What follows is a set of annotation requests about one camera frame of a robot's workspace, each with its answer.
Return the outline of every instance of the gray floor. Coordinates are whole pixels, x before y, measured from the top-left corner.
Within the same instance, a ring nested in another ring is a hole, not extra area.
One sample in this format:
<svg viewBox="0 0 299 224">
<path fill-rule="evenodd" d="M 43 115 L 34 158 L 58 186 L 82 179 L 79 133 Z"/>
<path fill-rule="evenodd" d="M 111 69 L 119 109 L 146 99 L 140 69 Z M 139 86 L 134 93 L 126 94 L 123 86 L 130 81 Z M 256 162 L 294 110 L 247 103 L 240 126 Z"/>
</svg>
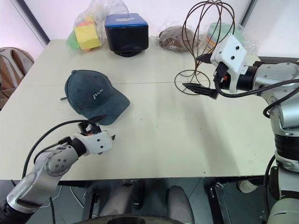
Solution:
<svg viewBox="0 0 299 224">
<path fill-rule="evenodd" d="M 209 206 L 205 186 L 210 186 L 213 178 L 168 178 L 146 179 L 144 206 L 133 214 L 147 214 L 165 216 L 166 214 L 166 191 L 172 185 L 181 186 L 188 195 L 196 224 L 213 224 L 212 213 Z M 95 181 L 89 189 L 100 193 L 100 201 L 94 207 L 94 214 L 99 214 L 105 201 L 119 186 L 120 180 Z M 0 198 L 12 189 L 10 181 L 0 181 Z M 81 203 L 84 203 L 83 195 L 86 189 L 72 187 L 75 195 Z M 58 195 L 60 186 L 53 198 Z M 227 201 L 231 221 L 233 224 L 261 224 L 263 218 L 263 189 L 259 187 L 250 194 L 243 194 L 236 188 L 236 183 L 230 183 L 223 188 Z M 82 207 L 72 195 L 70 188 L 63 186 L 60 196 L 54 200 L 57 224 L 71 224 L 81 221 Z M 52 224 L 50 207 L 41 208 L 36 212 L 28 224 Z"/>
</svg>

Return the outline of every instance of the cap brim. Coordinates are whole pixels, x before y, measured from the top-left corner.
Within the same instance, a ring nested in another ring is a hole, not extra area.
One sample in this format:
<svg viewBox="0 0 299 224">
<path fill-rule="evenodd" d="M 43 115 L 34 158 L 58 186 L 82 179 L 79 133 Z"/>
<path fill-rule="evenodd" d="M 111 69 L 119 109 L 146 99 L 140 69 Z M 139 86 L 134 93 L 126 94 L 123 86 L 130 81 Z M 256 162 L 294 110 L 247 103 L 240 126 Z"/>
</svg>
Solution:
<svg viewBox="0 0 299 224">
<path fill-rule="evenodd" d="M 105 104 L 89 113 L 83 113 L 82 115 L 87 119 L 95 116 L 107 115 L 100 121 L 100 125 L 110 125 L 129 105 L 130 101 L 114 88 L 113 96 Z"/>
</svg>

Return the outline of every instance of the baseball cap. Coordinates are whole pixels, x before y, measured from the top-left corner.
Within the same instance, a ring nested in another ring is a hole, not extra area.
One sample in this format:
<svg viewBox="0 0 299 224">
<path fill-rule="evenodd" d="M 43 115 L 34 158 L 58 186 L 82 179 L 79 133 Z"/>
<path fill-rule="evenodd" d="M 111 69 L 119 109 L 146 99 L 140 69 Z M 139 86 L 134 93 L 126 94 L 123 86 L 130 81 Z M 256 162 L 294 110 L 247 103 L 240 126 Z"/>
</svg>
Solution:
<svg viewBox="0 0 299 224">
<path fill-rule="evenodd" d="M 101 125 L 112 124 L 130 105 L 130 101 L 115 89 L 108 77 L 92 70 L 73 70 L 64 91 L 69 104 L 78 113 L 90 119 L 107 115 Z"/>
</svg>

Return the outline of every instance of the white cable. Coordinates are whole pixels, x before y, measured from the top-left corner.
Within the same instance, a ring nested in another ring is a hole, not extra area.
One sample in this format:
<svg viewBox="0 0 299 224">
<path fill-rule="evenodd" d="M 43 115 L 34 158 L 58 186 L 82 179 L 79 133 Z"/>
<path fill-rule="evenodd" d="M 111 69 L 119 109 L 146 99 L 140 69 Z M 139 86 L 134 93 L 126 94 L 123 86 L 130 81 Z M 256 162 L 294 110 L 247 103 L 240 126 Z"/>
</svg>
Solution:
<svg viewBox="0 0 299 224">
<path fill-rule="evenodd" d="M 59 194 L 58 194 L 56 197 L 54 197 L 54 198 L 52 199 L 52 201 L 54 201 L 56 198 L 58 198 L 58 197 L 60 196 L 61 188 L 62 188 L 62 186 L 60 187 Z M 47 206 L 42 206 L 42 207 L 40 207 L 40 209 L 42 209 L 42 208 L 48 208 L 50 205 L 51 205 L 51 204 L 49 203 Z"/>
<path fill-rule="evenodd" d="M 78 199 L 78 197 L 75 195 L 73 189 L 70 187 L 71 193 L 73 194 L 74 198 L 76 199 L 76 201 L 79 203 L 79 205 L 84 208 L 83 204 L 80 202 L 80 200 Z"/>
</svg>

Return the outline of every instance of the yellow foam cube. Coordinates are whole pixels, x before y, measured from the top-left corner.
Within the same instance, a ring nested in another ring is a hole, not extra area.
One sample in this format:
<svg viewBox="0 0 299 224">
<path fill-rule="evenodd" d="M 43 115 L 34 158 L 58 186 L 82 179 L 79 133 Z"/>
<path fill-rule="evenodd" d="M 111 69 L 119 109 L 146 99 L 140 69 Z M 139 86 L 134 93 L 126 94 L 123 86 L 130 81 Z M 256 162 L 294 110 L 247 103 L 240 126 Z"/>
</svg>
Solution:
<svg viewBox="0 0 299 224">
<path fill-rule="evenodd" d="M 74 31 L 78 44 L 82 50 L 95 48 L 101 45 L 93 24 L 75 27 Z"/>
</svg>

